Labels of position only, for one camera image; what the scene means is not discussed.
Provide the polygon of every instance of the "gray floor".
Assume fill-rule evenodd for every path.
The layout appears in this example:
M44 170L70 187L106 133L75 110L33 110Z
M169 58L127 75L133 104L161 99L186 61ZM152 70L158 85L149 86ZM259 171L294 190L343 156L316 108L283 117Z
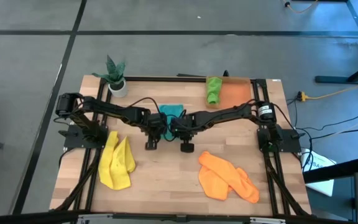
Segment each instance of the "gray floor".
M79 0L0 0L0 29L71 30L79 5ZM304 14L294 14L279 0L93 0L88 1L80 24L80 30L132 29L357 31L357 26L344 3L319 3ZM6 144L0 150L0 215L9 212L67 42L65 35L0 36L0 141ZM84 74L104 72L106 54L126 60L126 75L220 75L227 69L232 76L279 78L287 98L300 90L318 96L349 87L316 84L313 77L348 76L358 70L357 38L77 36L60 93L78 91ZM295 122L293 106L290 111ZM358 89L298 103L298 127L321 127L357 115ZM338 131L356 122L311 134ZM48 209L62 153L60 128L50 123L24 212ZM303 139L302 145L308 142ZM358 133L322 139L314 150L338 162L358 158ZM311 198L311 202L314 208L322 206L321 200Z

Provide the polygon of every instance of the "yellow cable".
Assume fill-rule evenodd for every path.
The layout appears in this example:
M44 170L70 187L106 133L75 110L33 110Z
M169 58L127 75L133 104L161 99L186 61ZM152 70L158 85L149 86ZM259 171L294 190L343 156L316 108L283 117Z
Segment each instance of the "yellow cable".
M318 2L318 0L315 0L309 7L307 7L306 9L302 10L302 11L296 11L294 10L291 5L288 5L287 7L289 7L291 9L291 11L293 11L294 13L300 14L302 12L306 12L308 9L310 9L312 6L314 6L316 3Z
M319 99L322 99L322 98L325 98L325 97L328 97L328 96L333 96L333 95L336 95L336 94L339 94L339 93L343 93L345 91L354 90L356 88L358 88L358 85L354 86L354 87L351 87L351 88L341 90L341 91L337 91L335 93L330 93L330 94L327 94L327 95L324 95L324 96L318 96L318 97L306 96L305 93L302 92L302 101L305 101L305 100L319 100Z

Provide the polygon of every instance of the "green cloth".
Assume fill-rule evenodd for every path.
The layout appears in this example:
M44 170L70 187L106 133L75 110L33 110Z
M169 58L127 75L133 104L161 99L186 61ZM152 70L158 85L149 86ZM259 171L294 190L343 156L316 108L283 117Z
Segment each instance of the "green cloth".
M206 81L206 101L209 104L219 103L219 92L222 88L222 80L218 77L212 77Z
M179 117L183 111L183 105L160 105L159 108L161 113L165 113L165 115L167 115L167 123L169 126L171 125L172 118L174 118L174 116ZM167 130L167 133L165 133L165 137L168 140L173 138L173 135L169 129Z

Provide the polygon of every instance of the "wooden tabletop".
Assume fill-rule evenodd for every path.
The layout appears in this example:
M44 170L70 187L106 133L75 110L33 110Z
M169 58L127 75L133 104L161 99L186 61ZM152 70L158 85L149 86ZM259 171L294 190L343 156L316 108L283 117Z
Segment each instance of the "wooden tabletop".
M112 98L111 103L127 106L145 96L150 96L158 104L183 104L188 113L208 110L205 102L205 83L182 82L127 82L128 95L125 98ZM80 93L96 97L99 79L85 75ZM270 101L276 103L289 118L287 104L280 80L267 80ZM156 113L151 101L142 101L137 106L148 108ZM290 128L281 113L277 113L277 123ZM108 118L109 130L118 131L119 139L128 136L136 169L130 174L132 186L124 190L111 190L96 181L91 210L94 212L128 213L174 213L199 215L272 215L267 187L267 178L262 153L259 151L256 124L248 120L221 123L197 134L191 142L194 153L180 152L181 141L161 140L155 151L144 149L147 137L139 128L128 126L121 121ZM59 206L78 182L84 149L69 152L62 160L53 192L50 208ZM209 151L235 167L243 168L260 190L260 200L256 204L241 199L234 191L226 201L205 196L198 181L201 165L198 157ZM296 201L310 213L310 205L299 161L290 153L281 153L285 183ZM88 187L85 187L81 208L85 206ZM275 188L279 212L283 212L280 191Z

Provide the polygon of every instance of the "white pot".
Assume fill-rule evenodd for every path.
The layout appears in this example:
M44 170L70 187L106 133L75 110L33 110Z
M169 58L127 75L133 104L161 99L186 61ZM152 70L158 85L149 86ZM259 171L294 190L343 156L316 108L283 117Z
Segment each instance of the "white pot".
M113 90L109 84L109 90L113 97L125 97L128 94L127 82L124 80L124 86L120 90Z

